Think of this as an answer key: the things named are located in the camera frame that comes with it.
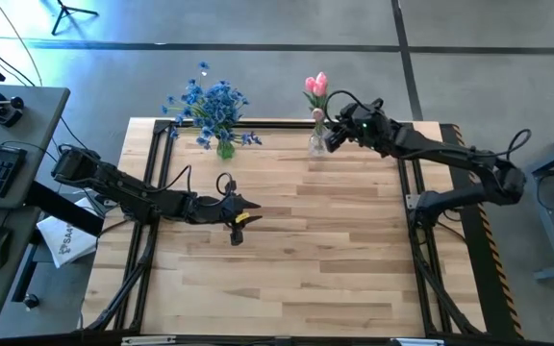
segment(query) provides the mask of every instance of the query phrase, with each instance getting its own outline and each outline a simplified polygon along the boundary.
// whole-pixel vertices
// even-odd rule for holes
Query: clear vase
[[[220,140],[217,144],[217,155],[224,160],[231,159],[235,155],[235,146],[230,141]]]
[[[316,120],[312,136],[309,137],[309,156],[318,158],[326,154],[326,145],[324,144],[325,132],[326,128],[324,127],[323,119]]]

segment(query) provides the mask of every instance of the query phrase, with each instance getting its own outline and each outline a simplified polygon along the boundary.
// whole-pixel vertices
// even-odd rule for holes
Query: concrete floor
[[[291,46],[396,46],[390,0],[69,0],[68,6],[91,8],[100,16],[74,14],[74,22],[65,19],[56,37],[49,34],[55,1],[0,3],[23,37],[55,40],[47,42],[50,49],[32,49],[43,83],[71,89],[63,116],[106,161],[117,162],[127,119],[160,116],[164,97],[183,91],[199,61],[212,65],[210,78],[229,79],[248,94],[252,105],[247,116],[308,117],[302,81],[318,70],[328,74],[333,88],[346,88],[368,101],[383,97],[393,118],[414,116],[399,53]],[[401,0],[400,7],[412,46],[554,47],[554,0]],[[71,40],[290,46],[283,51],[253,51],[254,46],[184,51],[176,45],[127,50],[124,44],[66,49]],[[1,14],[0,55],[38,80]],[[521,165],[552,148],[554,54],[416,53],[412,66],[425,120],[458,124],[468,143],[495,151],[505,150],[521,128],[530,128],[531,141],[513,155]],[[13,77],[7,83],[18,84]],[[55,139],[72,141],[65,128],[57,130]],[[51,165],[44,162],[38,179],[56,189],[48,175]],[[487,211],[526,337],[554,342],[554,280],[538,283],[532,274],[554,265],[554,259],[532,198],[511,207],[488,205]],[[0,337],[74,329],[90,260],[59,270],[41,264],[31,289],[39,292],[44,306],[25,312],[18,304],[7,304]]]

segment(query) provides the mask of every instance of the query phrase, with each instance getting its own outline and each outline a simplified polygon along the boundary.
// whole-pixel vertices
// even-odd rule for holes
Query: tripod stand
[[[88,14],[94,14],[99,15],[96,11],[89,11],[89,10],[83,10],[83,9],[77,9],[77,8],[71,8],[63,4],[62,0],[57,0],[59,3],[59,6],[62,8],[62,10],[59,12],[59,16],[57,17],[57,21],[55,22],[55,26],[53,27],[53,31],[51,34],[55,36],[57,34],[57,27],[59,26],[59,22],[62,21],[62,18],[67,17],[69,15],[74,14],[75,12],[82,12],[82,13],[88,13]]]

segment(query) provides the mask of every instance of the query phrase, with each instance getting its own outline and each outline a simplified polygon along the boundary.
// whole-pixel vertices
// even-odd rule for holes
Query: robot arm
[[[198,196],[196,192],[155,188],[147,185],[114,165],[103,162],[94,151],[70,145],[63,146],[61,158],[51,175],[55,181],[79,188],[91,188],[120,204],[125,215],[141,224],[159,217],[190,224],[223,223],[232,232],[231,244],[242,243],[242,230],[261,216],[249,216],[245,209],[260,206],[236,194],[237,184],[231,179],[223,198]]]
[[[511,205],[520,200],[525,175],[510,161],[500,159],[499,156],[509,156],[510,152],[522,146],[529,137],[518,147],[497,154],[477,150],[475,147],[465,148],[443,143],[429,139],[411,127],[389,119],[382,111],[383,103],[378,99],[370,105],[357,102],[343,108],[338,117],[339,122],[330,124],[331,131],[325,137],[328,151],[334,152],[346,140],[356,141],[360,146],[378,152],[382,158],[392,156],[403,160],[435,161],[471,171],[480,178],[480,183],[467,188],[444,193],[422,193],[410,215],[412,222],[422,226],[434,226],[445,210],[481,202],[491,202],[500,206]],[[529,130],[524,130],[515,138],[522,133],[531,135]]]

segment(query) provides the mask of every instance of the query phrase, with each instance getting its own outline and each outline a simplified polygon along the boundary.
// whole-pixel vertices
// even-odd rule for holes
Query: wooden tabletop
[[[118,167],[139,179],[155,120],[132,118],[123,145]],[[414,124],[441,140],[437,122]],[[423,336],[396,161],[351,143],[310,159],[310,130],[256,132],[264,145],[238,147],[230,161],[200,148],[194,134],[175,142],[168,181],[191,164],[192,190],[217,197],[215,178],[230,172],[238,193],[263,206],[252,214],[264,218],[244,230],[238,247],[230,245],[223,225],[163,220],[142,333]],[[429,161],[421,166],[427,189],[452,189],[447,166]],[[185,189],[185,180],[173,188]],[[105,227],[121,217],[112,211]],[[462,231],[460,223],[441,221]],[[132,228],[128,223],[99,240],[83,304],[86,324],[121,284]],[[466,245],[440,227],[435,237],[446,290],[484,330]],[[126,325],[136,295],[133,291]],[[430,301],[439,328],[435,296]]]

